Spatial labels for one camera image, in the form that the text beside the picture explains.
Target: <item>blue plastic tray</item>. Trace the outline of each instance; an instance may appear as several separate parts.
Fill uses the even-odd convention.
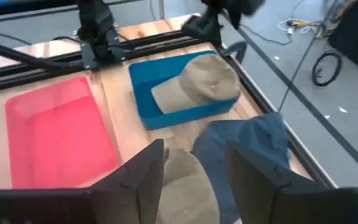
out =
[[[129,66],[134,87],[137,111],[146,129],[153,130],[194,121],[229,111],[237,99],[220,101],[174,113],[163,114],[154,100],[151,89],[156,85],[181,74],[186,64],[193,58],[215,54],[212,50],[187,55],[139,62]]]

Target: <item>concrete floor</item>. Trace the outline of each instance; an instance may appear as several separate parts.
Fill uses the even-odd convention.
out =
[[[256,15],[243,19],[242,23],[247,24],[262,36],[285,42],[287,41],[286,35],[277,28],[277,24],[289,18],[293,6],[297,3],[297,0],[266,0],[265,5]],[[323,0],[306,0],[297,8],[295,15],[300,19],[309,21],[321,20],[327,13],[329,5],[330,2],[327,5],[327,2]],[[158,17],[156,0],[154,0],[154,9],[156,17]],[[153,20],[149,10],[149,0],[112,6],[111,10],[120,26],[130,26]],[[166,0],[165,3],[166,17],[203,11],[204,6],[199,0]],[[0,22],[0,32],[14,35],[32,43],[45,42],[58,35],[71,35],[72,31],[79,27],[77,15],[78,12],[75,11]],[[228,21],[222,17],[220,21],[224,25],[222,38],[226,45],[243,40]],[[249,33],[248,30],[245,30],[245,32],[289,78],[295,74],[302,55],[313,39],[311,32],[306,34],[295,33],[292,43],[281,46],[264,42]],[[8,47],[21,45],[2,37],[0,37],[0,43]],[[330,46],[325,40],[318,40],[312,45],[298,71],[295,86],[322,114],[329,115],[328,121],[358,151],[358,66],[345,58],[344,67],[339,78],[324,88],[314,86],[310,79],[311,68],[316,59],[329,49]],[[326,61],[324,66],[332,67],[333,63],[332,61]],[[242,65],[269,100],[278,108],[287,87],[277,77],[276,73],[251,47],[247,49]],[[341,112],[339,107],[346,109],[347,113]],[[311,155],[338,186],[358,186],[358,163],[291,92],[289,92],[285,100],[282,113]]]

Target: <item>wooden surface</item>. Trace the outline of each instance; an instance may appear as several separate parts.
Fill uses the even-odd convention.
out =
[[[179,29],[181,24],[186,21],[188,16],[176,17],[166,21],[149,22],[136,26],[123,27],[119,32],[129,39],[136,39],[148,35],[154,35],[162,32]],[[211,50],[209,44],[201,44],[185,49],[173,50],[162,54],[151,55],[149,57],[138,58],[122,65],[116,65],[104,69],[100,72],[79,72],[64,77],[58,77],[42,82],[31,83],[24,86],[10,88],[0,91],[0,189],[10,189],[11,175],[9,164],[9,148],[7,143],[6,117],[4,104],[10,97],[31,91],[46,85],[50,85],[61,80],[66,80],[73,76],[84,75],[88,77],[93,95],[98,104],[99,110],[104,119],[104,123],[109,132],[112,142],[118,148],[118,153],[122,162],[128,161],[136,155],[145,146],[149,145],[154,139],[163,138],[166,147],[180,147],[185,150],[191,150],[196,137],[204,130],[208,122],[222,119],[249,119],[260,114],[255,102],[245,89],[243,94],[232,110],[226,114],[213,116],[198,121],[192,121],[185,124],[172,126],[170,128],[158,129],[155,131],[146,131],[139,119],[135,105],[134,93],[129,76],[128,66],[134,62],[153,60],[174,55]],[[43,44],[35,44],[28,47],[19,48],[20,51],[37,57],[51,57],[79,50],[77,43],[69,40],[58,40]],[[0,67],[10,65],[16,62],[0,57]],[[291,168],[309,178],[308,174],[301,166],[295,156],[291,155]],[[97,181],[101,177],[81,184],[87,186]]]

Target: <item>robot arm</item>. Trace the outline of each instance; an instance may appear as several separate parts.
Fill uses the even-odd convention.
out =
[[[229,13],[231,24],[239,28],[241,16],[251,16],[264,3],[264,0],[201,0],[207,11],[201,16],[192,16],[182,27],[182,31],[193,38],[211,42],[217,49],[222,44],[218,14],[224,9]]]
[[[81,27],[78,37],[90,44],[96,60],[106,60],[111,56],[108,32],[114,30],[114,18],[110,8],[102,0],[76,0]]]

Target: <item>baseball cap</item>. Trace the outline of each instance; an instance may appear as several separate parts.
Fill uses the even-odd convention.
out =
[[[167,150],[156,224],[219,224],[219,207],[211,182],[195,156]]]
[[[180,75],[152,88],[162,113],[204,106],[238,97],[236,71],[218,55],[200,55],[190,60]]]

